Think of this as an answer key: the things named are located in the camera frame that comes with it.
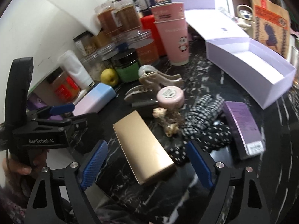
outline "pink round container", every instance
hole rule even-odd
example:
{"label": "pink round container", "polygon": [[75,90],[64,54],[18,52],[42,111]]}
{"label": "pink round container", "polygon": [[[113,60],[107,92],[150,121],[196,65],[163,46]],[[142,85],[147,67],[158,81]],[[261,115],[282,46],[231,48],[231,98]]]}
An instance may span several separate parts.
{"label": "pink round container", "polygon": [[185,18],[184,3],[173,2],[152,6],[150,8],[156,22]]}
{"label": "pink round container", "polygon": [[161,107],[169,110],[179,109],[185,102],[185,96],[182,89],[175,86],[162,88],[157,93],[157,100]]}
{"label": "pink round container", "polygon": [[185,65],[189,62],[188,30],[185,18],[165,22],[154,22],[169,62],[174,66]]}

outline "round white label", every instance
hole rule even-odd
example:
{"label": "round white label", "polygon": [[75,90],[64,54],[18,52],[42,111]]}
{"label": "round white label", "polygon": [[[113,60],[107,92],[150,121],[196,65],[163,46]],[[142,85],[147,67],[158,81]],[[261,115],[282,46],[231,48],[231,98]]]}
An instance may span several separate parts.
{"label": "round white label", "polygon": [[176,90],[169,88],[162,95],[165,99],[172,99],[176,96]]}

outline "cup rim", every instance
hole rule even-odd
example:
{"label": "cup rim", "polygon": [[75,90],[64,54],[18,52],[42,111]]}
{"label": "cup rim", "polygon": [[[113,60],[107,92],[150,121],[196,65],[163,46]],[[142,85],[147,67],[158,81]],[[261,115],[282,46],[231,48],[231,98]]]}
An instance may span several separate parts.
{"label": "cup rim", "polygon": [[172,22],[172,21],[177,21],[177,20],[182,20],[182,19],[186,20],[186,17],[184,17],[184,18],[178,18],[178,19],[172,19],[172,20],[166,20],[166,21],[155,21],[154,24],[165,23],[165,22]]}
{"label": "cup rim", "polygon": [[159,4],[159,5],[155,5],[155,6],[152,6],[152,7],[150,7],[150,9],[151,8],[156,8],[156,7],[162,7],[162,6],[168,6],[168,5],[170,5],[170,4],[175,4],[175,3],[181,3],[182,5],[184,4],[183,2],[170,2],[170,3],[165,3],[165,4]]}

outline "brown paper bag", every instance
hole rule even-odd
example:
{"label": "brown paper bag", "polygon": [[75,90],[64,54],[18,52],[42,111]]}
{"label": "brown paper bag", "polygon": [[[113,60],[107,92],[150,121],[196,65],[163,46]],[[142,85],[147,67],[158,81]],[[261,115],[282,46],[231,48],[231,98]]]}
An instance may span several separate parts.
{"label": "brown paper bag", "polygon": [[286,9],[269,0],[252,0],[255,26],[254,39],[287,58],[290,17]]}

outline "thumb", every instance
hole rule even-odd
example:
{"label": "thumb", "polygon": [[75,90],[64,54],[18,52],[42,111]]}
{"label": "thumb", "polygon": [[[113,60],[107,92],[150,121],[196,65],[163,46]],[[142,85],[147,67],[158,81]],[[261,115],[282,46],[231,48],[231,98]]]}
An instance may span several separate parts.
{"label": "thumb", "polygon": [[20,175],[29,175],[31,173],[31,167],[13,159],[8,160],[8,165],[9,168],[7,166],[6,158],[4,158],[2,161],[2,167],[5,173],[8,173],[8,169],[10,169],[11,172],[18,173]]}

